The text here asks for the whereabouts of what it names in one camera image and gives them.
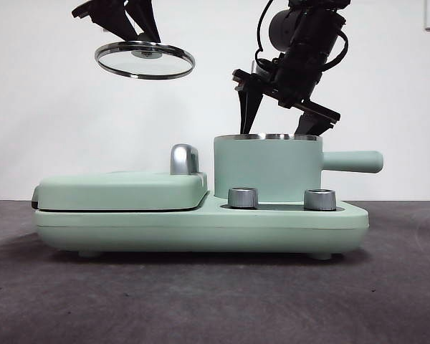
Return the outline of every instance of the glass lid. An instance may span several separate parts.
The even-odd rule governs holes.
[[[180,48],[142,41],[104,45],[95,51],[95,60],[108,72],[148,80],[184,77],[196,64],[194,57]]]

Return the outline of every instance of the robotic arm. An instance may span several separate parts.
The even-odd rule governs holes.
[[[267,95],[278,100],[279,106],[304,112],[295,134],[321,135],[339,121],[340,114],[312,102],[310,96],[322,73],[347,54],[348,38],[341,31],[345,19],[337,10],[348,6],[350,0],[289,0],[289,9],[276,14],[269,26],[269,39],[281,52],[269,61],[258,58],[258,54],[263,51],[261,23],[271,3],[269,0],[258,23],[255,70],[251,74],[243,70],[233,72],[234,81],[239,83],[236,91],[241,105],[240,132],[250,132],[263,95]],[[143,33],[136,34],[126,12]],[[72,15],[89,15],[94,23],[125,41],[161,41],[151,0],[89,0],[74,9]],[[327,62],[338,37],[344,39],[344,49]]]
[[[295,134],[321,135],[339,121],[340,114],[312,102],[310,96],[322,73],[347,54],[348,38],[341,31],[345,19],[337,10],[344,9],[350,0],[289,0],[290,8],[276,14],[269,26],[269,39],[281,51],[269,61],[259,59],[258,53],[262,51],[259,29],[271,3],[269,0],[258,23],[255,71],[233,72],[234,81],[239,83],[241,134],[249,133],[263,95],[268,95],[277,99],[279,106],[304,112]],[[344,49],[327,62],[338,37],[344,39]]]

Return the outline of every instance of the silver knob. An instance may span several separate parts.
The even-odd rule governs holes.
[[[322,189],[306,190],[304,191],[304,207],[318,211],[336,210],[336,192]]]
[[[258,190],[255,188],[230,188],[228,205],[238,209],[258,208]]]
[[[192,145],[174,145],[171,151],[171,174],[199,172],[199,153]]]

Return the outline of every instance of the cable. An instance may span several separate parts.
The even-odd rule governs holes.
[[[335,57],[335,59],[333,61],[326,63],[321,68],[319,68],[319,70],[321,72],[324,72],[324,71],[329,70],[330,68],[333,68],[334,66],[336,66],[339,62],[341,62],[343,60],[343,58],[346,56],[346,54],[349,50],[349,38],[341,30],[338,30],[338,36],[341,37],[342,39],[344,39],[344,49],[342,52],[339,53],[339,55],[337,57]]]
[[[263,13],[261,13],[261,16],[260,16],[260,18],[259,18],[259,21],[258,21],[258,26],[257,26],[257,41],[258,41],[258,50],[255,52],[255,62],[257,63],[257,65],[259,65],[259,66],[261,66],[261,62],[258,60],[258,53],[260,53],[260,52],[262,52],[263,51],[263,46],[262,46],[262,44],[261,44],[261,24],[262,24],[262,22],[263,22],[263,19],[264,19],[264,16],[266,15],[266,13],[267,13],[267,10],[269,9],[269,7],[271,6],[271,4],[272,4],[272,2],[273,2],[274,0],[269,0],[268,2],[267,2],[267,5],[266,5],[266,7],[263,9]]]

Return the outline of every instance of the mint green breakfast maker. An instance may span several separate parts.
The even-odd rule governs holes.
[[[258,23],[251,73],[233,72],[241,130],[214,140],[214,191],[199,170],[199,152],[188,144],[169,147],[168,171],[46,178],[32,198],[44,242],[84,257],[121,251],[299,252],[329,259],[360,246],[368,212],[336,201],[334,191],[322,188],[321,173],[377,173],[383,157],[375,151],[324,152],[320,135],[340,115],[310,100],[323,72],[348,51],[341,31],[345,19],[337,11],[350,1],[289,0],[289,9],[269,26],[270,41],[281,52],[271,61],[258,57],[259,30],[270,3]],[[135,32],[126,12],[143,33]],[[151,0],[91,0],[72,14],[89,15],[123,39],[95,52],[108,72],[168,80],[195,66],[191,54],[161,43]],[[345,42],[343,51],[327,62],[338,37]],[[294,135],[249,133],[263,95],[303,111]]]

